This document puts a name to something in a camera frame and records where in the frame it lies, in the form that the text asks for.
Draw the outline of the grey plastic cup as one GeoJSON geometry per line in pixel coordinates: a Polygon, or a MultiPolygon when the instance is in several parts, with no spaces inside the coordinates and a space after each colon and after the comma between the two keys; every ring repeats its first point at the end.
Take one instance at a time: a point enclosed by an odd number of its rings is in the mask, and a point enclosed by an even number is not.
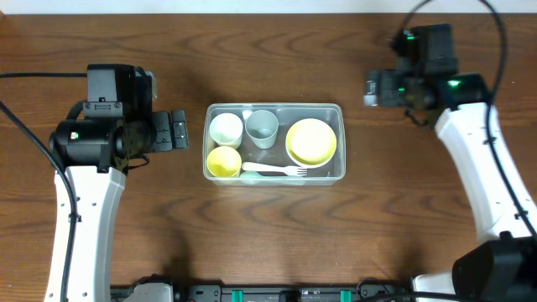
{"type": "Polygon", "coordinates": [[[245,129],[258,148],[268,149],[273,147],[276,142],[279,120],[270,111],[258,110],[248,117],[245,129]]]}

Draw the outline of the light green plastic spoon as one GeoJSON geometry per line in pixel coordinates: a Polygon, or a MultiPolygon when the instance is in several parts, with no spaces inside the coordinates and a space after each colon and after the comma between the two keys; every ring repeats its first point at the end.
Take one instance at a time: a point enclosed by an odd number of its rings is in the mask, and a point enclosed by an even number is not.
{"type": "Polygon", "coordinates": [[[255,171],[245,171],[239,176],[242,183],[253,186],[300,186],[306,181],[300,176],[265,176],[255,171]]]}

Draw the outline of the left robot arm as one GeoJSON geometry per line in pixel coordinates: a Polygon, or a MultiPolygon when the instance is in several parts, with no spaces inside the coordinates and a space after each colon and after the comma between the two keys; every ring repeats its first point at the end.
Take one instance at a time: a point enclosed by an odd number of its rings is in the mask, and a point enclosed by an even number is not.
{"type": "Polygon", "coordinates": [[[60,168],[47,301],[108,301],[115,220],[131,160],[189,146],[185,113],[156,112],[156,78],[140,66],[93,64],[87,97],[50,135],[60,168]]]}

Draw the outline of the pink plastic fork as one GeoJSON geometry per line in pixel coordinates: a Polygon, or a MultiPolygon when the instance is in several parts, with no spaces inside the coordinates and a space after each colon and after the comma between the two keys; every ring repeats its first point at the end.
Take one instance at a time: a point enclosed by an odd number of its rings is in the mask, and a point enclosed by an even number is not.
{"type": "Polygon", "coordinates": [[[300,166],[275,166],[269,164],[260,164],[253,162],[244,162],[242,163],[242,169],[244,171],[255,171],[255,172],[272,172],[272,173],[282,173],[287,176],[306,176],[307,168],[300,166]]]}

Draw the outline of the clear plastic container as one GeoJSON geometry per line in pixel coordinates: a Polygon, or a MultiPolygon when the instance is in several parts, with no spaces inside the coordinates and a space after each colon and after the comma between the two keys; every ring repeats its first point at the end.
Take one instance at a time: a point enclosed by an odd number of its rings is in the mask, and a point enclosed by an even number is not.
{"type": "MultiPolygon", "coordinates": [[[[290,127],[305,118],[315,118],[326,122],[334,131],[337,138],[336,152],[326,165],[307,169],[305,186],[312,185],[333,185],[341,180],[346,173],[346,137],[341,108],[335,103],[285,103],[285,102],[265,102],[265,103],[214,103],[207,108],[204,126],[202,145],[202,166],[203,175],[216,185],[253,186],[245,185],[238,177],[221,178],[213,176],[207,166],[206,158],[208,154],[218,146],[210,134],[209,126],[213,118],[222,113],[232,113],[245,121],[249,115],[257,110],[271,111],[279,120],[279,130],[275,145],[268,149],[260,149],[253,143],[252,139],[243,134],[242,143],[237,151],[244,162],[259,162],[260,164],[271,164],[275,166],[289,166],[293,162],[289,159],[285,150],[285,136],[290,127]]],[[[261,173],[265,176],[285,176],[278,173],[261,173]]]]}

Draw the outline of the white plastic bowl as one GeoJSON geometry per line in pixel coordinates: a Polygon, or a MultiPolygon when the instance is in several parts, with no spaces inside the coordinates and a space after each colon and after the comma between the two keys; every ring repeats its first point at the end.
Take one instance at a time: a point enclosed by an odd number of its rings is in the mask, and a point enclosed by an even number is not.
{"type": "Polygon", "coordinates": [[[323,154],[319,158],[315,159],[302,159],[299,158],[292,150],[286,150],[289,159],[298,166],[307,169],[316,169],[326,165],[334,156],[334,153],[323,154]]]}

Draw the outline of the yellow plastic cup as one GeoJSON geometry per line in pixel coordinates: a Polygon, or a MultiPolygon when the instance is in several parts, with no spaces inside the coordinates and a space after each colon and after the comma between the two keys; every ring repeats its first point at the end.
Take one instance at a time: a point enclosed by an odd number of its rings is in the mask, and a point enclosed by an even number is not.
{"type": "Polygon", "coordinates": [[[215,177],[238,177],[242,168],[242,157],[236,149],[221,146],[208,154],[206,166],[215,177]]]}

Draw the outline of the white plastic cup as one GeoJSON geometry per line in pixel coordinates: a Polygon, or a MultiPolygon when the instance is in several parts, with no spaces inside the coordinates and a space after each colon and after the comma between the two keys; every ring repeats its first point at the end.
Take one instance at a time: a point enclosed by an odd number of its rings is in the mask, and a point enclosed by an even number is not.
{"type": "Polygon", "coordinates": [[[212,119],[209,134],[219,146],[237,149],[242,143],[243,123],[239,116],[222,113],[212,119]]]}

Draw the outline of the yellow plastic bowl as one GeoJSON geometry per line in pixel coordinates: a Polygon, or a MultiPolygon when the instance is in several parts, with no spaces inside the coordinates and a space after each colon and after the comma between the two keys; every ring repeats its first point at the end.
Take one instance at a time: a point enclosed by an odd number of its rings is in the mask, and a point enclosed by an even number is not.
{"type": "Polygon", "coordinates": [[[334,153],[337,148],[335,131],[315,118],[306,118],[293,124],[285,137],[285,150],[292,150],[299,158],[315,159],[334,153]]]}

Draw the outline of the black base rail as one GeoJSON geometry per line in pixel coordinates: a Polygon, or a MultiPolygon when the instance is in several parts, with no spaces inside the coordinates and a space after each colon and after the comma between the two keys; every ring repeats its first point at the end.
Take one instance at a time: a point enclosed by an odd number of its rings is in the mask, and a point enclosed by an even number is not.
{"type": "Polygon", "coordinates": [[[357,285],[277,287],[277,286],[226,286],[220,284],[197,284],[181,288],[175,285],[173,301],[194,302],[352,302],[385,294],[407,294],[407,283],[365,279],[357,285]]]}

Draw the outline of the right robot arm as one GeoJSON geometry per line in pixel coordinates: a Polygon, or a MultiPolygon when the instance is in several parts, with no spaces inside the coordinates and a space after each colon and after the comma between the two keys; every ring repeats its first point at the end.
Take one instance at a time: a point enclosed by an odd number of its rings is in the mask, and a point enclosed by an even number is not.
{"type": "Polygon", "coordinates": [[[470,202],[478,246],[450,271],[411,279],[414,301],[534,301],[536,299],[536,204],[508,151],[481,75],[461,74],[451,26],[401,29],[391,43],[393,70],[366,78],[367,107],[402,107],[428,117],[451,156],[470,202]]]}

